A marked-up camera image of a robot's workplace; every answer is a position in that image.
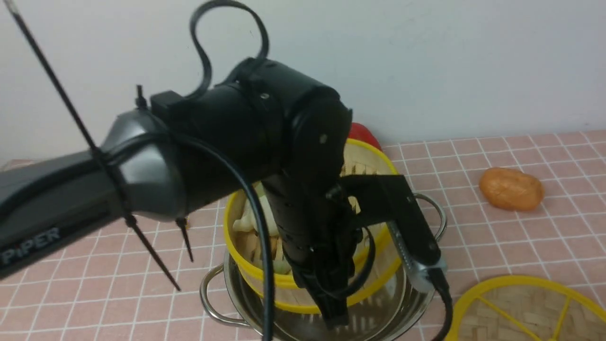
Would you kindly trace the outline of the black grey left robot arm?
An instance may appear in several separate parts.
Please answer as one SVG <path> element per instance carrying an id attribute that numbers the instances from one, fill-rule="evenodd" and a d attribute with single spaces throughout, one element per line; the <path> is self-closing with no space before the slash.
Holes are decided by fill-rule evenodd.
<path id="1" fill-rule="evenodd" d="M 347 323 L 361 229 L 339 179 L 352 123 L 339 93 L 249 58 L 193 95 L 120 114 L 100 156 L 81 151 L 1 173 L 1 277 L 120 218 L 169 222 L 261 182 L 296 284 L 328 327 Z"/>

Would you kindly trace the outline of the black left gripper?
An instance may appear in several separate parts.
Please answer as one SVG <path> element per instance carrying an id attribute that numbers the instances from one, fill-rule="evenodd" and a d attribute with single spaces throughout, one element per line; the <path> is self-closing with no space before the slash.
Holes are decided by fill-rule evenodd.
<path id="1" fill-rule="evenodd" d="M 355 212 L 340 176 L 304 180 L 277 174 L 262 185 L 296 284 L 310 294 L 329 330 L 347 326 L 347 298 L 370 274 L 374 239 L 370 238 L 369 255 L 356 276 L 353 255 L 362 241 L 362 228 L 353 227 Z"/>

